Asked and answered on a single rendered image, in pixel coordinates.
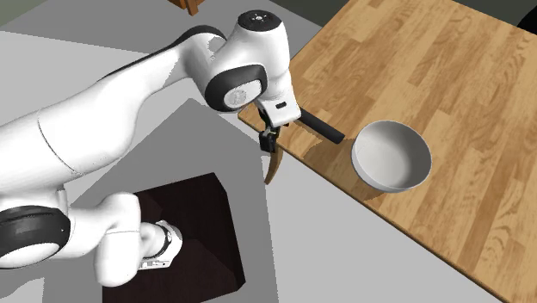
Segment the dark robot stand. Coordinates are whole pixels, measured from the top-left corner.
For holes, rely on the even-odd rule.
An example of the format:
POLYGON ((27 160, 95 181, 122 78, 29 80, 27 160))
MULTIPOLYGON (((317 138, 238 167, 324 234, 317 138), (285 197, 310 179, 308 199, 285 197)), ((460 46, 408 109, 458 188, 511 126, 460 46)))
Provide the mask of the dark robot stand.
POLYGON ((141 270, 128 283, 102 289, 102 303, 202 303, 245 284, 227 193, 209 173, 136 193, 141 218, 166 220, 183 237, 166 269, 141 270))

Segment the brown wooden furniture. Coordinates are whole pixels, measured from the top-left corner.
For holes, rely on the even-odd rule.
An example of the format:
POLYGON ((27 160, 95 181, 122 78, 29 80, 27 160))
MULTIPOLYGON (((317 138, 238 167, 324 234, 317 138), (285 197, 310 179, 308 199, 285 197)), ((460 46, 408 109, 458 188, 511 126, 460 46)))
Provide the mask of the brown wooden furniture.
POLYGON ((168 0, 168 1, 181 9, 185 9, 190 15, 196 15, 199 12, 199 5, 204 2, 204 0, 168 0))

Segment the white bowl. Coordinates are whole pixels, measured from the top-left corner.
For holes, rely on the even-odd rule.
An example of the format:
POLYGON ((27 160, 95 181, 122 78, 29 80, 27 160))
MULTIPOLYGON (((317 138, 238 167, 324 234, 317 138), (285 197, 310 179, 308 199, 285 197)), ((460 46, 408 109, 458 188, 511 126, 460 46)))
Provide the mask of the white bowl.
POLYGON ((424 138, 398 121, 375 121, 358 132, 351 163, 368 186, 400 193, 421 185, 432 169, 432 155, 424 138))

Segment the wooden table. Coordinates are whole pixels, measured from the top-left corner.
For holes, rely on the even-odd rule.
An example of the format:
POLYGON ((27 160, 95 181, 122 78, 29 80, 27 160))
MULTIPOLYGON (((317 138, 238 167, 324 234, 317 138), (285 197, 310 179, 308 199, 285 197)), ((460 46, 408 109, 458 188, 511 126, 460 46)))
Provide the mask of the wooden table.
POLYGON ((454 0, 349 0, 290 64, 301 122, 278 145, 507 303, 537 303, 537 35, 454 0), (374 121, 432 153, 420 186, 385 194, 350 151, 374 121))

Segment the black cylinder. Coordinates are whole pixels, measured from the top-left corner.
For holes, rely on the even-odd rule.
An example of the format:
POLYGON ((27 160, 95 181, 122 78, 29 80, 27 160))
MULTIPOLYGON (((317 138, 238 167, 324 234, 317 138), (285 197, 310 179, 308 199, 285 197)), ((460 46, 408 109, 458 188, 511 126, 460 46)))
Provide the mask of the black cylinder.
POLYGON ((309 113, 305 109, 301 108, 300 111, 301 116, 299 117, 299 121, 301 121, 303 124, 311 128, 315 132, 319 133, 323 137, 327 138, 334 144, 340 144, 343 141, 343 133, 336 130, 334 127, 327 124, 326 122, 320 120, 318 117, 309 113))

